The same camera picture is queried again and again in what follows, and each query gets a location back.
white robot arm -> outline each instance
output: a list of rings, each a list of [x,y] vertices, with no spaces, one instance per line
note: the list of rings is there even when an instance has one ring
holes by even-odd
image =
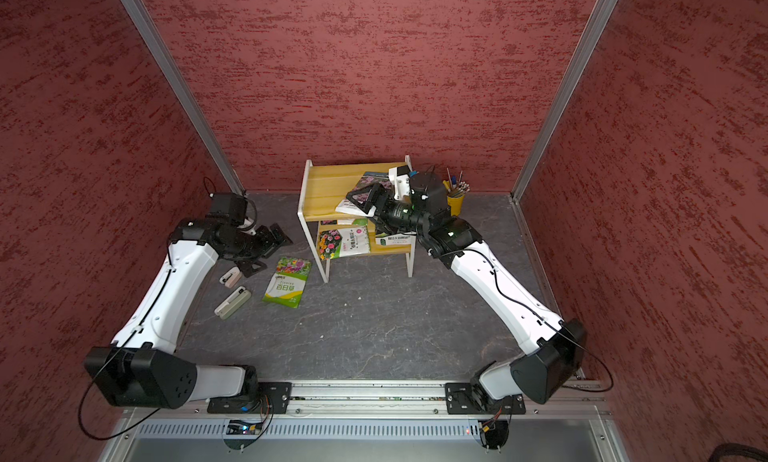
[[[374,183],[347,194],[377,232],[415,234],[429,254],[465,279],[498,314],[525,353],[488,366],[473,379],[474,401],[487,408],[505,396],[526,394],[543,404],[578,370],[586,332],[544,307],[496,259],[480,234],[451,216],[446,189],[434,173],[402,179],[407,167],[390,169],[390,190]],[[409,202],[402,187],[408,187]]]
[[[173,355],[184,317],[219,258],[250,277],[266,267],[261,258],[292,243],[277,224],[248,223],[248,199],[212,197],[204,219],[184,219],[171,234],[168,257],[110,347],[94,347],[85,359],[112,405],[178,408],[188,400],[225,398],[232,404],[223,407],[248,411],[260,402],[254,368],[195,365]]]

ventilation grille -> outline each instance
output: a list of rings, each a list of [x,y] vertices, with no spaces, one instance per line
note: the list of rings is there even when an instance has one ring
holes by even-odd
[[[227,420],[157,419],[141,426],[137,438],[254,438],[226,435]],[[474,440],[476,420],[273,420],[264,439]]]
[[[270,439],[456,440],[478,437],[468,420],[275,420]]]
[[[137,438],[144,439],[220,439],[226,420],[155,419],[139,428]]]

metal panel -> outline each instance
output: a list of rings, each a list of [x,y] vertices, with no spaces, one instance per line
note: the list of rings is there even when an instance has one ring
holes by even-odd
[[[458,419],[483,418],[483,414],[448,414],[443,385],[454,380],[289,380],[293,383],[286,415],[281,419]],[[600,388],[599,380],[569,382],[583,388]],[[528,412],[512,419],[589,420],[612,418],[604,397],[562,388],[547,404],[524,399]],[[175,410],[160,410],[158,419],[221,419],[207,414],[204,400]]]
[[[141,34],[141,37],[144,39],[144,43],[152,53],[154,60],[160,66],[160,70],[162,70],[166,79],[168,79],[168,84],[170,84],[170,87],[174,90],[174,93],[176,93],[176,97],[179,98],[181,107],[187,112],[187,116],[189,116],[197,133],[205,143],[205,147],[208,148],[210,156],[214,159],[214,162],[216,162],[216,166],[224,176],[226,183],[229,184],[232,192],[244,194],[245,190],[243,184],[240,182],[240,179],[230,165],[230,161],[226,159],[224,151],[216,140],[214,131],[205,120],[203,110],[200,109],[197,101],[195,101],[192,91],[189,89],[189,86],[187,86],[187,82],[181,76],[176,62],[174,62],[165,42],[163,42],[163,38],[158,32],[158,28],[156,28],[152,22],[152,17],[149,15],[144,3],[141,0],[120,1],[123,3],[130,19],[134,22],[139,34]]]
[[[603,462],[627,462],[629,458],[612,420],[589,421],[595,445]]]
[[[123,411],[123,418],[118,420],[112,430],[113,434],[121,432],[131,425],[137,423],[141,418],[149,413],[149,409],[139,411],[136,409],[125,409]],[[124,435],[118,438],[110,439],[101,451],[101,456],[98,458],[98,462],[121,462],[128,456],[130,447],[133,445],[135,435],[143,426],[140,425],[137,428],[131,429]]]
[[[312,462],[511,462],[567,460],[599,462],[589,427],[561,421],[526,424],[510,433],[501,452],[485,452],[479,444],[453,440],[259,440],[243,450],[229,450],[216,440],[138,440],[129,460],[140,462],[211,462],[236,460],[311,460]]]
[[[565,70],[558,92],[554,95],[552,106],[549,108],[547,117],[544,119],[542,130],[536,136],[531,153],[528,155],[528,159],[525,160],[525,164],[523,164],[523,169],[520,172],[520,176],[518,176],[517,182],[514,183],[514,188],[512,189],[513,200],[518,202],[521,200],[523,192],[531,181],[536,166],[538,166],[539,160],[542,160],[542,155],[549,144],[549,140],[552,138],[552,133],[554,133],[560,117],[565,111],[566,106],[568,106],[568,101],[571,99],[571,95],[581,78],[581,74],[584,72],[584,68],[587,67],[589,58],[600,40],[600,35],[603,34],[603,29],[605,29],[605,25],[608,23],[610,14],[613,12],[617,1],[597,0],[594,4],[589,20],[587,20],[587,25],[584,26],[584,32],[581,33],[581,38],[571,57],[571,62]]]
[[[226,434],[222,420],[157,419],[143,424],[137,439],[257,438],[256,435]],[[244,418],[246,421],[259,419]],[[277,419],[267,427],[262,440],[467,440],[479,438],[477,419],[379,420],[379,419]]]

gray floor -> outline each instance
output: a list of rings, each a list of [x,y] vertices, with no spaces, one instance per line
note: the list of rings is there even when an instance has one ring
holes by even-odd
[[[226,321],[214,309],[231,293],[219,262],[178,349],[198,364],[252,364],[263,380],[282,378],[467,379],[493,360],[521,354],[507,328],[464,280],[416,249],[413,277],[405,256],[331,262],[323,284],[312,268],[298,309],[261,302],[280,256],[312,259],[296,217],[298,196],[257,194],[259,222],[280,224],[294,245],[266,260],[269,270],[241,280],[254,297]],[[470,193],[462,217],[541,300],[506,196]],[[315,224],[310,225],[314,234]]]

wooden shelf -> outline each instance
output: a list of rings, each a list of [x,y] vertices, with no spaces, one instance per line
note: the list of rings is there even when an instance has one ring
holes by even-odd
[[[304,229],[306,241],[310,244],[312,255],[315,256],[317,268],[324,282],[328,282],[330,273],[330,261],[325,264],[317,252],[317,240],[320,236],[320,224],[318,224],[318,234],[315,236],[315,242],[312,243],[312,232],[306,225],[308,222],[321,222],[323,220],[351,219],[354,216],[350,214],[338,213],[336,207],[346,198],[360,181],[362,175],[366,172],[388,173],[393,167],[408,166],[411,167],[411,158],[406,155],[402,162],[379,162],[368,164],[346,164],[339,166],[315,166],[312,160],[306,161],[304,175],[301,182],[301,194],[299,196],[299,207],[296,211],[299,221]],[[328,225],[322,226],[323,230],[354,227],[348,225]],[[406,255],[406,268],[408,277],[413,276],[413,256],[416,242],[408,246],[377,246],[376,229],[372,222],[368,222],[368,242],[371,245],[371,252],[359,254],[359,256],[389,256],[394,254]]]
[[[350,164],[346,166],[312,166],[306,181],[303,216],[307,222],[349,219],[349,214],[338,213],[336,206],[346,197],[366,172],[386,173],[405,162]]]

